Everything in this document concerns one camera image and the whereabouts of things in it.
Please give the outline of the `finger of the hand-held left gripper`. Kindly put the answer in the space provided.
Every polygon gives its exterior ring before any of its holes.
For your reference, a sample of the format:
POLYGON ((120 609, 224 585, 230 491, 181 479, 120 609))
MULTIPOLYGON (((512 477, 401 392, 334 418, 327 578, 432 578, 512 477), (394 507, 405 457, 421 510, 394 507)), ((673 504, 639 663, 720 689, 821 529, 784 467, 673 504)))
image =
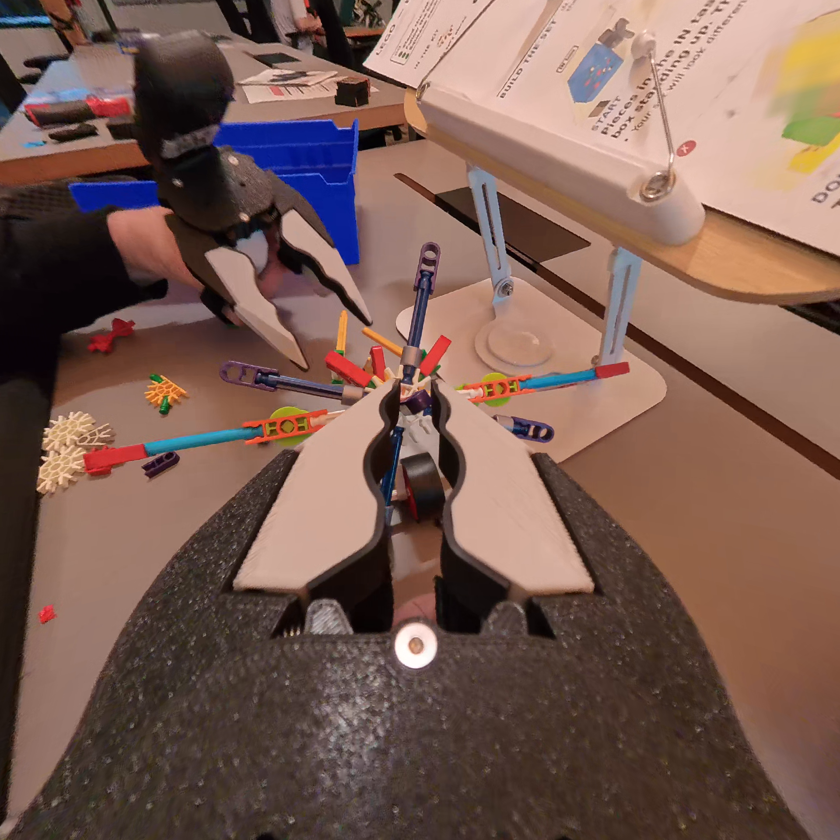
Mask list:
POLYGON ((280 322, 274 304, 258 288, 255 264, 233 248, 219 247, 205 254, 223 289, 233 299, 233 311, 273 350, 300 370, 308 371, 304 353, 292 333, 280 322))
POLYGON ((290 210, 280 216, 278 239, 349 312, 366 327, 372 325, 370 311, 340 252, 299 211, 290 210))

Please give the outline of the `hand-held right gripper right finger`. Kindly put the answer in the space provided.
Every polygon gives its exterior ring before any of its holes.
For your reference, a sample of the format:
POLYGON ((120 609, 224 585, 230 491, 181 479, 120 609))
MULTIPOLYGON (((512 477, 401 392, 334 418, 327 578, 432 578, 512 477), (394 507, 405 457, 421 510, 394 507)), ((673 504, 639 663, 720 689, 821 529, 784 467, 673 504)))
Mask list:
POLYGON ((535 599, 593 595, 593 572, 548 485, 552 459, 441 381, 434 427, 449 485, 435 579, 439 626, 477 634, 499 604, 516 605, 527 623, 535 599))

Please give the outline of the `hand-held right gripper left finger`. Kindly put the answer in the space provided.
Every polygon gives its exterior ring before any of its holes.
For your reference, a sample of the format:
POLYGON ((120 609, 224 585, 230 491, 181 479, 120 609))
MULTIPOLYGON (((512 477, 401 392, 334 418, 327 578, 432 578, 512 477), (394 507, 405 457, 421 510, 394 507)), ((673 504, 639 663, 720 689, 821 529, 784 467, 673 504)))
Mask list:
POLYGON ((236 592, 333 599, 360 633, 392 626, 380 484, 392 464, 398 381, 375 388, 297 451, 233 580, 236 592))

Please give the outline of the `colourful construction toy plane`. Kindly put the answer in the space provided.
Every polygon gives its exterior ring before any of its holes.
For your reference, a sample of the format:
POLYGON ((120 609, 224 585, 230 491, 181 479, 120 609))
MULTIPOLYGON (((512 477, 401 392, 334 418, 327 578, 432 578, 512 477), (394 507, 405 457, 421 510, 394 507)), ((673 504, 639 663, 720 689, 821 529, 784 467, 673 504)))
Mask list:
MULTIPOLYGON (((435 289, 439 258, 439 246, 436 243, 426 243, 418 261, 413 284, 416 299, 408 335, 411 343, 403 346, 397 375, 387 376, 387 368, 382 354, 383 348, 378 345, 371 347, 370 371, 354 364, 345 356, 337 354, 335 350, 330 351, 325 356, 325 364, 332 373, 344 381, 343 386, 321 385, 310 381, 296 380, 254 365, 235 364, 234 367, 241 373, 253 372, 251 380, 246 382, 247 386, 268 391, 274 391, 278 387, 289 391, 313 390, 326 398, 340 400, 346 406, 355 404, 367 393, 383 384, 393 382, 401 390, 401 403, 405 409, 425 415, 431 408, 431 392, 429 389, 434 373, 452 344, 448 337, 440 335, 432 348, 426 353, 419 345, 427 305, 435 289)), ((460 393, 473 404, 491 403, 499 400, 507 402, 513 396, 558 390, 581 383, 609 379, 625 375, 629 370, 629 363, 623 361, 596 364, 590 369, 572 373, 551 373, 540 376, 500 375, 495 380, 483 380, 458 388, 457 393, 460 393)), ((189 448, 202 448, 234 441, 242 441, 247 445, 262 445, 270 442, 286 442, 292 438, 308 437, 320 428, 325 427, 339 415, 340 413, 330 413, 324 409, 307 413, 296 412, 279 418, 247 422, 238 428, 212 433, 175 437, 117 448, 108 446, 86 452, 84 457, 85 473, 89 476, 106 476, 111 473, 115 466, 142 459, 149 461, 157 455, 170 451, 178 453, 189 448)))

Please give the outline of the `person's left forearm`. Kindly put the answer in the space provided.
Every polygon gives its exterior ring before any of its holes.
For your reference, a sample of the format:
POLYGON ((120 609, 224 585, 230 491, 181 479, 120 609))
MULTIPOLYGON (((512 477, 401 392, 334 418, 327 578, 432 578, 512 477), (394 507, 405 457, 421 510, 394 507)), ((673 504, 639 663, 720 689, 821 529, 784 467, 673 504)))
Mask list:
POLYGON ((45 198, 2 187, 1 381, 21 373, 51 389, 60 337, 165 297, 169 282, 136 285, 112 242, 108 215, 46 211, 45 198))

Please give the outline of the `person's left hand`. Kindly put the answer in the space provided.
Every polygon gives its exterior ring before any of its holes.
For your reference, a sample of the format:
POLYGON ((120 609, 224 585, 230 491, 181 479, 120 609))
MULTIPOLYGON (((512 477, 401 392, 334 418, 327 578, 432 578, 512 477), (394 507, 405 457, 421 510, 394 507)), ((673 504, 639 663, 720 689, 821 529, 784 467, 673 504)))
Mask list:
POLYGON ((187 268, 162 206, 121 209, 108 215, 108 231, 129 278, 140 287, 166 280, 203 290, 187 268))

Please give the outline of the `blue plastic bin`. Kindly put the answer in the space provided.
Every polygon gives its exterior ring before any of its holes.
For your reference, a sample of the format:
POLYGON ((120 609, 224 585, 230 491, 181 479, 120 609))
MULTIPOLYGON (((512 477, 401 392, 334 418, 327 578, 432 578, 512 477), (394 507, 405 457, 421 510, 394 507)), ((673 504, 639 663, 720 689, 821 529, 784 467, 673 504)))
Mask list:
POLYGON ((311 204, 344 263, 360 262, 354 187, 357 121, 344 129, 330 120, 224 122, 165 141, 163 150, 174 155, 199 140, 249 155, 278 175, 311 204))

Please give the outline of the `orange fan connector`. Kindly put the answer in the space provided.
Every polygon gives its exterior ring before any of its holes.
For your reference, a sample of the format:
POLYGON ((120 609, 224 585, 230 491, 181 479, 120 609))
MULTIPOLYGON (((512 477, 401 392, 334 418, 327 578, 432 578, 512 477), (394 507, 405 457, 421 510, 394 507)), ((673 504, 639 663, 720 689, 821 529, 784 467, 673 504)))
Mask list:
POLYGON ((161 374, 150 374, 150 383, 143 396, 160 415, 166 416, 173 405, 189 396, 188 392, 161 374))

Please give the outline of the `wooden background table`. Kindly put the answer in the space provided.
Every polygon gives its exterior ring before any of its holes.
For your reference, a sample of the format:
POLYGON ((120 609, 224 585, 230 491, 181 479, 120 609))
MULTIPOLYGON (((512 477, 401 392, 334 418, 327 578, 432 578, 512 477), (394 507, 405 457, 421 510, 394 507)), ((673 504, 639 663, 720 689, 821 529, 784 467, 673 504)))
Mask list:
MULTIPOLYGON (((328 70, 333 64, 302 54, 283 45, 248 45, 234 37, 220 46, 237 81, 254 76, 263 67, 254 58, 259 53, 281 52, 298 59, 301 68, 328 70)), ((124 55, 115 45, 78 47, 72 56, 50 66, 35 92, 45 95, 74 88, 131 88, 133 57, 124 55)), ((237 86, 234 102, 226 120, 267 122, 319 120, 333 121, 348 128, 354 121, 361 130, 373 130, 405 122, 404 89, 386 81, 372 79, 373 91, 368 104, 358 108, 336 105, 332 97, 295 101, 249 103, 242 87, 237 86)), ((94 123, 98 134, 83 140, 29 148, 26 143, 42 140, 45 133, 17 111, 1 134, 1 182, 3 185, 29 185, 76 175, 120 171, 146 165, 137 143, 116 141, 100 119, 94 123)))

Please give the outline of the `red fan connector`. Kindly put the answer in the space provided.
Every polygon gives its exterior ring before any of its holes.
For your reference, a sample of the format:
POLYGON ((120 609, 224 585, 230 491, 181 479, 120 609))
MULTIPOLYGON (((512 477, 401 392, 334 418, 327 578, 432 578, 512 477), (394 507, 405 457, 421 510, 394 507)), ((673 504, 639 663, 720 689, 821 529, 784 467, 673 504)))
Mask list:
POLYGON ((91 336, 87 350, 91 353, 110 354, 114 349, 117 339, 128 338, 134 333, 135 322, 114 318, 110 330, 96 333, 91 336))

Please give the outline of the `paper sheets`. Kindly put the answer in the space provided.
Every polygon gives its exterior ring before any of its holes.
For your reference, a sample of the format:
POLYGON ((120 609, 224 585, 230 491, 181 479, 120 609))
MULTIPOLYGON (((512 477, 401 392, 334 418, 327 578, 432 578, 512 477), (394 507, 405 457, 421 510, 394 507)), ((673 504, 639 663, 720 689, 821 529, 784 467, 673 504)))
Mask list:
POLYGON ((267 69, 239 81, 250 104, 333 98, 339 74, 335 71, 267 69))

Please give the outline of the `white snowflake connector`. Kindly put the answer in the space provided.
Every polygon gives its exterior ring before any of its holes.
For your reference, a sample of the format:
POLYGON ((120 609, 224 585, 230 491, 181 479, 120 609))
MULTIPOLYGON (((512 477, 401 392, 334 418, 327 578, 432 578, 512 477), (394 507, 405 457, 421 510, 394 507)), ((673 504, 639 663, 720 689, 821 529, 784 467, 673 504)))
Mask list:
POLYGON ((70 412, 67 416, 50 419, 43 432, 41 450, 50 453, 77 446, 79 439, 94 427, 93 417, 84 412, 70 412))
POLYGON ((76 481, 85 471, 85 454, 83 448, 69 446, 42 455, 38 469, 37 492, 41 495, 52 494, 76 481))

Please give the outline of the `wooden and white book stand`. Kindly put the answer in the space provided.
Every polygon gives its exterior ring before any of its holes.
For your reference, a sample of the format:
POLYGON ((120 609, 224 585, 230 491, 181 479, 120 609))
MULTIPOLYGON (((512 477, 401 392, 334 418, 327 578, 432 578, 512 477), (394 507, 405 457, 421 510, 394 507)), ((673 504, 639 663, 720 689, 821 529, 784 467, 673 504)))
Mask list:
POLYGON ((838 257, 706 210, 682 175, 588 140, 533 128, 424 81, 408 88, 409 124, 456 154, 488 247, 505 261, 495 177, 614 246, 598 366, 623 366, 643 262, 719 298, 802 305, 838 298, 838 257))

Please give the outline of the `black perforated pad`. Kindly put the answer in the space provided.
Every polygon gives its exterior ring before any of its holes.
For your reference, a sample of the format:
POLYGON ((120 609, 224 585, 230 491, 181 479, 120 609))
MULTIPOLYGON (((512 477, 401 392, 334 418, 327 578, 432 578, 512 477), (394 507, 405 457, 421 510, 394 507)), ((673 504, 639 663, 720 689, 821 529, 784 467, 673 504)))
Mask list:
POLYGON ((1 820, 7 818, 18 688, 24 656, 36 481, 50 389, 39 378, 4 375, 1 384, 1 820))

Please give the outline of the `printed instruction sheet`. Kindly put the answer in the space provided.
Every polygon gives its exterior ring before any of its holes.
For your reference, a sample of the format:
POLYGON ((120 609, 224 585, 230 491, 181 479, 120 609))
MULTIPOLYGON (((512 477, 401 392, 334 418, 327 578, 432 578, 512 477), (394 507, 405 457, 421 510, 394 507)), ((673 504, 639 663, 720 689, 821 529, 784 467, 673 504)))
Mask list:
POLYGON ((401 2, 365 66, 682 175, 838 256, 838 2, 401 2))

